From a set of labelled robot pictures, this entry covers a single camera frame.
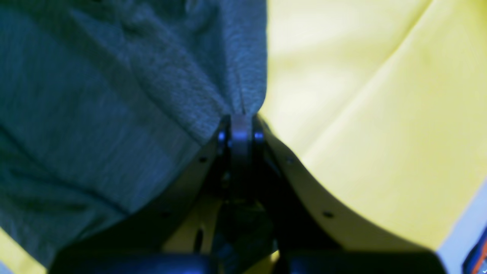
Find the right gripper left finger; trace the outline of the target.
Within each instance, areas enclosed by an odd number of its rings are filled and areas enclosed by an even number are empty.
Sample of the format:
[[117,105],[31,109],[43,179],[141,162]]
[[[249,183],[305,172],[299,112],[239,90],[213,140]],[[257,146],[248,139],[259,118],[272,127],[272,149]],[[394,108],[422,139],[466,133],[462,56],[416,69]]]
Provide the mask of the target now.
[[230,116],[183,173],[141,210],[72,244],[49,274],[221,274],[211,255],[228,165]]

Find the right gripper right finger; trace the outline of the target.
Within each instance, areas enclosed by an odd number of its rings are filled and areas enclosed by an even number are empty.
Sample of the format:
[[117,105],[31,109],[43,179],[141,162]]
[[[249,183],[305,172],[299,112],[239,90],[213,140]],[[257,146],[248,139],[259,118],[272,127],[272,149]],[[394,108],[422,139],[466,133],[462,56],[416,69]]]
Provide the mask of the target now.
[[375,225],[332,195],[257,116],[231,116],[233,201],[273,223],[275,274],[444,274],[433,251]]

